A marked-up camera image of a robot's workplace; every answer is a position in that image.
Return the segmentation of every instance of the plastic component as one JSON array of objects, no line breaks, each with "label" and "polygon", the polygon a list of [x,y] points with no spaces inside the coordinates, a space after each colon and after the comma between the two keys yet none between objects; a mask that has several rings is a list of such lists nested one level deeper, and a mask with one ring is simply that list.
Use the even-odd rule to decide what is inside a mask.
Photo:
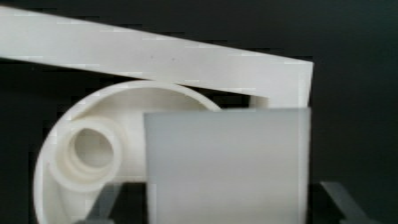
[{"label": "plastic component", "polygon": [[152,113],[146,141],[152,224],[304,223],[310,110]]},{"label": "plastic component", "polygon": [[88,217],[109,181],[146,181],[144,112],[219,110],[189,88],[155,81],[93,93],[52,129],[38,160],[34,204],[41,224]]},{"label": "plastic component", "polygon": [[255,107],[308,106],[311,62],[4,6],[0,18],[0,57],[260,96]]}]

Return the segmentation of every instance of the frosted plastic block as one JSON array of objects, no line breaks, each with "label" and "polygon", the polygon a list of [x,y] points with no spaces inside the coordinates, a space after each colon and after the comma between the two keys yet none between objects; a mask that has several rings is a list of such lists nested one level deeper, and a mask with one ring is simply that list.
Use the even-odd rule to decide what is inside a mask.
[{"label": "frosted plastic block", "polygon": [[303,224],[310,110],[146,114],[152,224]]}]

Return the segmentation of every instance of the white spool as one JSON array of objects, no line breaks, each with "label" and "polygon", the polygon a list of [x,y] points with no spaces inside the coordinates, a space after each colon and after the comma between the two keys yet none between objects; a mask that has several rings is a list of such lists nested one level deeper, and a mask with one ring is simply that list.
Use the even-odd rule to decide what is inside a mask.
[{"label": "white spool", "polygon": [[[96,137],[98,141],[105,140],[105,142],[98,142],[96,148],[93,148],[93,145],[88,145],[93,139],[80,141],[86,145],[77,144],[88,130],[96,133],[96,136],[91,137]],[[52,175],[59,184],[70,190],[91,192],[102,189],[105,183],[114,179],[121,168],[125,133],[112,120],[102,117],[73,121],[64,126],[63,132],[50,160]],[[86,160],[86,156],[109,161],[105,160],[105,164],[95,165]]]},{"label": "white spool", "polygon": [[[155,81],[112,85],[72,107],[48,134],[36,165],[41,224],[70,224],[86,218],[109,181],[146,182],[144,113],[182,110],[221,108],[187,87]],[[88,132],[104,141],[96,152],[93,141],[82,140]],[[100,159],[95,163],[93,153]]]}]

